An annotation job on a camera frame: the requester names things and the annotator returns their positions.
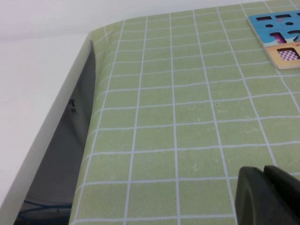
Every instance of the white wall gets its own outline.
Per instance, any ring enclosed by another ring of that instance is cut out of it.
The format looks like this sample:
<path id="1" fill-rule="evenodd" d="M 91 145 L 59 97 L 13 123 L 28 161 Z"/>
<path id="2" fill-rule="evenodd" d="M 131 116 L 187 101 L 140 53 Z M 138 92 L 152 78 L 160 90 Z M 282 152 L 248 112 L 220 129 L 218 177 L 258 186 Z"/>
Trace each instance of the white wall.
<path id="1" fill-rule="evenodd" d="M 87 33 L 120 20 L 259 0 L 1 0 L 0 41 Z"/>

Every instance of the puzzle board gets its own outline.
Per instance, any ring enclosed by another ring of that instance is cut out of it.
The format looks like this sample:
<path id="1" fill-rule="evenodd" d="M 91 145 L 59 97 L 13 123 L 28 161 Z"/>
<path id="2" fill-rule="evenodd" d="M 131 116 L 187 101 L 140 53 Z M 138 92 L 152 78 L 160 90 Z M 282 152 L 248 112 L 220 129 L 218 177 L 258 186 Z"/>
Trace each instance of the puzzle board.
<path id="1" fill-rule="evenodd" d="M 249 23 L 276 68 L 300 68 L 300 10 L 252 15 Z"/>

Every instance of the puzzle cutout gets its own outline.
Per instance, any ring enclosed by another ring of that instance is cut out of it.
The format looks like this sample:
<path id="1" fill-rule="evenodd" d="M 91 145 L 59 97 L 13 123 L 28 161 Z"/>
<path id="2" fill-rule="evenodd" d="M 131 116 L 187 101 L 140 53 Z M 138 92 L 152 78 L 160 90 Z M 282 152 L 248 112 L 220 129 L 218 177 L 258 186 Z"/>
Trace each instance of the puzzle cutout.
<path id="1" fill-rule="evenodd" d="M 278 51 L 278 53 L 280 54 L 281 58 L 286 61 L 299 59 L 298 55 L 292 50 Z"/>

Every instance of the green grid tablecloth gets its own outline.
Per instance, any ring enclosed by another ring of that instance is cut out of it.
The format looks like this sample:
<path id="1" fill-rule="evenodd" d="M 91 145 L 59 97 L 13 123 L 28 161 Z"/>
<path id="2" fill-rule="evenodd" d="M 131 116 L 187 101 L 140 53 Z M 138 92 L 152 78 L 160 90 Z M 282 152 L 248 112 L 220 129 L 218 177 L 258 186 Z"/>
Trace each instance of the green grid tablecloth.
<path id="1" fill-rule="evenodd" d="M 300 70 L 246 17 L 300 0 L 129 19 L 91 33 L 93 114 L 70 223 L 235 224 L 241 166 L 300 174 Z"/>

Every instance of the black object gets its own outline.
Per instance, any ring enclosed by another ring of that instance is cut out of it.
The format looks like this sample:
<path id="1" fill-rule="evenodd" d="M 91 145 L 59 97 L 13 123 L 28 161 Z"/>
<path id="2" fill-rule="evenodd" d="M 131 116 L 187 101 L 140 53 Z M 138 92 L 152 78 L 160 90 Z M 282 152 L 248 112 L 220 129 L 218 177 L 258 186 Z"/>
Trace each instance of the black object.
<path id="1" fill-rule="evenodd" d="M 300 225 L 300 181 L 276 166 L 242 167 L 235 210 L 239 225 Z"/>

